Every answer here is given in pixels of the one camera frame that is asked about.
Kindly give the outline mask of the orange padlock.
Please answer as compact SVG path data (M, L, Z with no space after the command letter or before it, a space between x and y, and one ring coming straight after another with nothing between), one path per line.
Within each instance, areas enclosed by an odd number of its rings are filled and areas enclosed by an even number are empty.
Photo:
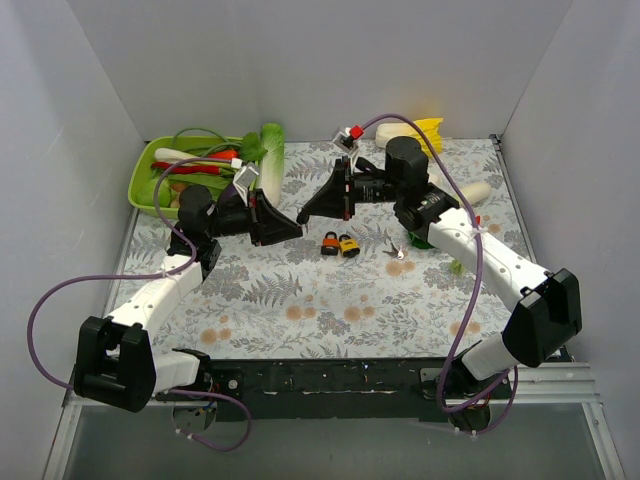
M324 256L337 256L340 253L340 242L335 232L329 231L325 234L320 252Z

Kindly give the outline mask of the yellow padlock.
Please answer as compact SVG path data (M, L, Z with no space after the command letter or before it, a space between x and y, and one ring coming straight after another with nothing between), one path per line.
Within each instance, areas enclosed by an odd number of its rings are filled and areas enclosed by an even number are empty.
M340 235L338 238L340 251L345 258L354 258L360 254L358 242L348 234Z

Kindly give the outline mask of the silver key bunch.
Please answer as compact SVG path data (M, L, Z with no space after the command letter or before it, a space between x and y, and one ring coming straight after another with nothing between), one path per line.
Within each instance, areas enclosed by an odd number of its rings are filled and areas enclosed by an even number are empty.
M386 246L383 253L398 260L403 260L405 257L405 252L401 248L397 248L392 242L390 242L389 245Z

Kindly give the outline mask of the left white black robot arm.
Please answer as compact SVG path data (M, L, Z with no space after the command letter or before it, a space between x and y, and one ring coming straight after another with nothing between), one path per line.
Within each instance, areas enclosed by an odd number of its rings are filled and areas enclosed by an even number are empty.
M209 190L187 187L179 197L178 221L159 276L103 318L89 317L79 331L73 390L85 398L140 411L156 393L180 388L205 398L213 377L208 355L177 349L156 355L152 341L185 296L213 271L222 236L247 233L255 246L298 238L302 228L279 212L260 189L232 193L216 204Z

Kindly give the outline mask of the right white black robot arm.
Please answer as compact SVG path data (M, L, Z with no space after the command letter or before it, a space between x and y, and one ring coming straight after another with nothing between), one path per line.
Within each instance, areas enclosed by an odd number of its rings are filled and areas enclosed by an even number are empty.
M581 331L579 282L569 270L551 272L482 230L458 200L430 182L427 168L426 153L407 136L387 143L382 169L344 156L297 221L348 220L359 203L390 202L409 233L459 261L500 298L510 313L504 329L456 353L437 378L442 394L471 398L517 365L540 366Z

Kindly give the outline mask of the green napa cabbage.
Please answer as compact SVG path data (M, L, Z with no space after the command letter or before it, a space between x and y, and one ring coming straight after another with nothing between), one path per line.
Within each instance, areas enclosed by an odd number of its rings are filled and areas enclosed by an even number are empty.
M266 123L260 139L266 153L259 163L257 187L275 207L280 204L285 164L285 134L281 125Z

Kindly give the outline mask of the green leafy vegetable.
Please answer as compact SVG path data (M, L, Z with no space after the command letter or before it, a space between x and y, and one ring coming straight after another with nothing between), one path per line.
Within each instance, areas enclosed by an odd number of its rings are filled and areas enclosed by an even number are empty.
M230 177L204 173L170 174L168 180L171 184L202 185L208 189L214 201L218 200L221 193L232 182Z

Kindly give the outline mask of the green spinach leaf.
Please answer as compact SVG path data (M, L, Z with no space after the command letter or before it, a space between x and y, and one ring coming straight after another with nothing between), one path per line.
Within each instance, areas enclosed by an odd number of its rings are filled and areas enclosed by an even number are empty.
M267 153L257 132L249 132L243 136L238 150L239 158L245 162L258 164Z

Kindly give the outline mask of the red chili pepper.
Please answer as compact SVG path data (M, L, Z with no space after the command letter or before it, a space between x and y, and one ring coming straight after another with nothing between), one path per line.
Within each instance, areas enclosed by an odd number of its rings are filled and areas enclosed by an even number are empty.
M178 165L177 163L168 163L168 162L153 162L151 164L152 169L166 171L170 170L174 175L192 175L192 174L207 174L207 175L220 175L221 168L217 165L212 164L188 164L188 165Z

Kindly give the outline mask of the yellow white cabbage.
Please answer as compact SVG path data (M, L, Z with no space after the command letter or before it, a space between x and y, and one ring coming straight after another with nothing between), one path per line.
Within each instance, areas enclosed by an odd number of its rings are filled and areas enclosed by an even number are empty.
M439 132L440 124L442 122L442 118L425 118L413 121L418 129L427 137L432 147L438 154L442 152L442 137ZM377 147L385 149L387 143L391 139L399 136L408 136L418 140L422 150L430 158L433 157L432 152L427 147L424 139L413 127L405 122L379 124L375 132L374 140Z

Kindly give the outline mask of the brown mushroom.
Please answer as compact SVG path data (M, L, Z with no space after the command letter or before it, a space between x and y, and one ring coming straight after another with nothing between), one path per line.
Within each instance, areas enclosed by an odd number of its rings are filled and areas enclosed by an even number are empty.
M176 182L170 185L171 191L171 208L178 208L180 206L180 195L188 187L186 183Z

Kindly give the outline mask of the white green leek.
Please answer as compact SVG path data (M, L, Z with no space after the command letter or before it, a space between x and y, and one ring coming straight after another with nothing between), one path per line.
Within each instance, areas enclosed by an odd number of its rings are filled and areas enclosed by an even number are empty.
M223 163L223 160L209 157L197 157L192 154L170 148L156 149L153 153L153 159L155 162L168 164L175 164L179 161L185 161L185 166Z

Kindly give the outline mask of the round green cabbage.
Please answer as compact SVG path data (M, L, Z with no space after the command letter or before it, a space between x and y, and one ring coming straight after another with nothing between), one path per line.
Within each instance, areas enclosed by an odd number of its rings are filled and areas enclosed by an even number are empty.
M171 203L171 190L165 180L150 179L136 193L135 200L142 206L165 208Z

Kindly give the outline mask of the green bok choy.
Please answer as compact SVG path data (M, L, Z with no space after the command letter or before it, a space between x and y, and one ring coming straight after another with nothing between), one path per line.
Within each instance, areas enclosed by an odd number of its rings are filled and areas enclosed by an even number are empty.
M422 240L418 235L413 232L408 233L409 243L411 246L420 250L430 250L433 246L426 240ZM465 273L465 267L458 260L452 260L449 265L449 270L456 276L462 276Z

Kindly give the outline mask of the aluminium frame rail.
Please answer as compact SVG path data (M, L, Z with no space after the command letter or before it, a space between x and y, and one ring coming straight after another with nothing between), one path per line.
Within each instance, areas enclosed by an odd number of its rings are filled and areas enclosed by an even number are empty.
M137 414L70 397L48 479L620 479L584 363L521 368L477 410L417 419L256 420L165 395Z

